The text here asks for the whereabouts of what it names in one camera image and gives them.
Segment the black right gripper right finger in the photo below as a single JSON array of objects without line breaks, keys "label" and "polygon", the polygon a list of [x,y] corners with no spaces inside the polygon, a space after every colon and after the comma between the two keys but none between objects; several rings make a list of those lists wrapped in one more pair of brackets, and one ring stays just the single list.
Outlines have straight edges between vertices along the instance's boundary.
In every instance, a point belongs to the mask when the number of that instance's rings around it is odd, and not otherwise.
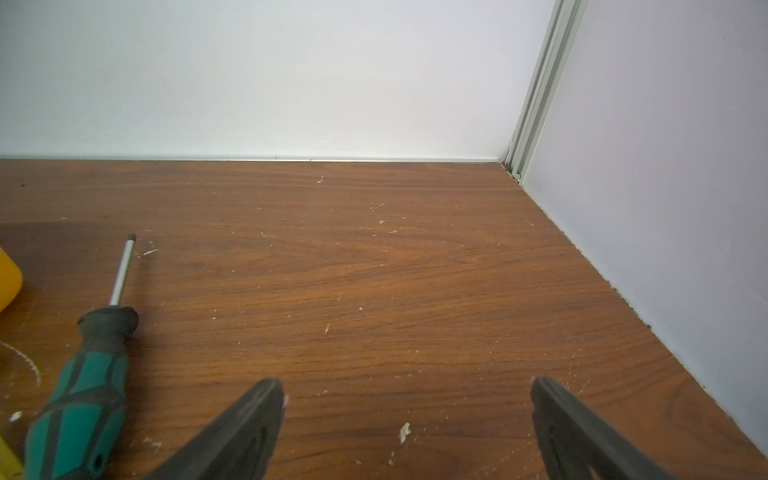
[{"label": "black right gripper right finger", "polygon": [[531,400],[533,426],[549,478],[673,477],[555,379],[535,378]]}]

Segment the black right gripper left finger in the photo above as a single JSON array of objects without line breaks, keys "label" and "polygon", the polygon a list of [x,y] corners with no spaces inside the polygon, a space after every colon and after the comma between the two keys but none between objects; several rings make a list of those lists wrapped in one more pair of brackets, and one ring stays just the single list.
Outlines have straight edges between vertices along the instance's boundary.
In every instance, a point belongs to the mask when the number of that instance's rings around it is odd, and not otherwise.
[{"label": "black right gripper left finger", "polygon": [[148,479],[262,479],[284,418],[276,378],[259,381]]}]

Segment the green black handled screwdriver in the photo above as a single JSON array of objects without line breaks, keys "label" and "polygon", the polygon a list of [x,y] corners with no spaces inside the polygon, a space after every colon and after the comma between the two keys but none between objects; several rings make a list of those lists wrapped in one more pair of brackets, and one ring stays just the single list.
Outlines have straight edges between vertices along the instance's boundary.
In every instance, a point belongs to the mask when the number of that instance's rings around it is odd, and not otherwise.
[{"label": "green black handled screwdriver", "polygon": [[27,479],[100,479],[106,471],[125,423],[126,343],[139,322],[121,303],[135,243],[130,234],[108,304],[77,321],[80,347],[26,436]]}]

